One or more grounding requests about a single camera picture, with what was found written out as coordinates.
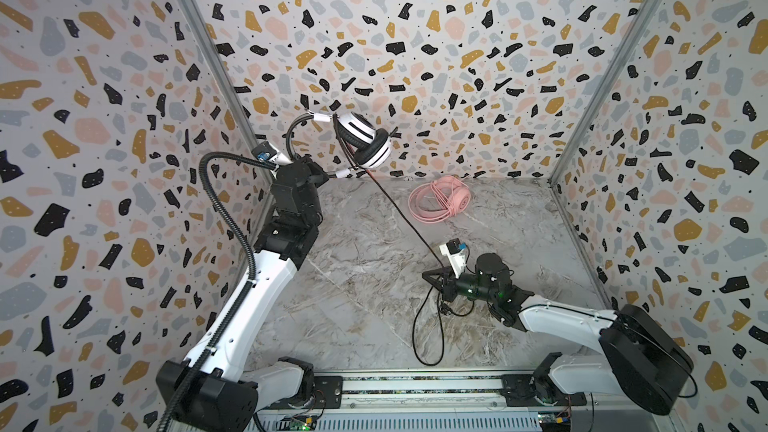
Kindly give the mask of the white black headphones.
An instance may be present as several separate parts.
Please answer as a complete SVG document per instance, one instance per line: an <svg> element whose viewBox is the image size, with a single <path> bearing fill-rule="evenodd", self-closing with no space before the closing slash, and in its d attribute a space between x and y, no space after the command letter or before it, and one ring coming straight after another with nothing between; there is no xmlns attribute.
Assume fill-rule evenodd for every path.
<svg viewBox="0 0 768 432"><path fill-rule="evenodd" d="M329 173L333 178L347 178L358 171L376 169L386 162L392 151L391 133L383 128L376 129L361 114L309 112L295 119L285 134L285 148L291 161L299 158L292 145L294 129L309 121L329 122L333 126L334 136L350 163L348 168Z"/></svg>

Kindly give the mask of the pink headphones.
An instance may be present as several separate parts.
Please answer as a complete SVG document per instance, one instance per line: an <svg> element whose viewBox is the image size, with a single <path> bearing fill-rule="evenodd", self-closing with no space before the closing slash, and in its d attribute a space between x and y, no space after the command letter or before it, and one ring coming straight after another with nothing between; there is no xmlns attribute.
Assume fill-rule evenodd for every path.
<svg viewBox="0 0 768 432"><path fill-rule="evenodd" d="M408 198L408 209L417 221L435 224L463 213L471 198L472 194L462 180L446 175L414 189Z"/></svg>

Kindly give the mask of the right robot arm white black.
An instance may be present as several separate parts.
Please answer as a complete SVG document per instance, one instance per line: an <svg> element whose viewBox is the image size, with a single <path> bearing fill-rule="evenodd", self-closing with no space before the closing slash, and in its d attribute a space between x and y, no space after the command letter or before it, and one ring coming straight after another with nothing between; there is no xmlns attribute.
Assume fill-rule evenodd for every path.
<svg viewBox="0 0 768 432"><path fill-rule="evenodd" d="M448 247L449 264L426 271L438 310L451 314L457 297L486 304L501 325L556 336L590 349L583 356L549 353L527 380L515 376L503 389L508 405L581 404L589 394L623 396L642 410L668 415L695 382L693 362L641 307L597 310L547 299L514 284L511 269L495 253L466 266L466 250Z"/></svg>

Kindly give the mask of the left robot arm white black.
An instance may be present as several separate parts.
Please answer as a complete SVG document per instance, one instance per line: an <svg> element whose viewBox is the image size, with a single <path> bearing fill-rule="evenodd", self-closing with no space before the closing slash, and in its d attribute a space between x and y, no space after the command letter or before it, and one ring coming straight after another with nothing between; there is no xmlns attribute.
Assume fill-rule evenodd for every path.
<svg viewBox="0 0 768 432"><path fill-rule="evenodd" d="M157 428L174 422L203 431L243 431L254 415L275 403L302 409L314 399L314 367L289 357L242 375L255 339L281 292L294 278L314 245L323 221L318 189L329 179L307 157L274 165L247 159L247 164L274 172L270 193L272 217L255 240L249 240L214 191L209 163L225 152L203 156L199 176L204 191L246 253L247 269L231 297L180 362L167 361L156 377L166 410Z"/></svg>

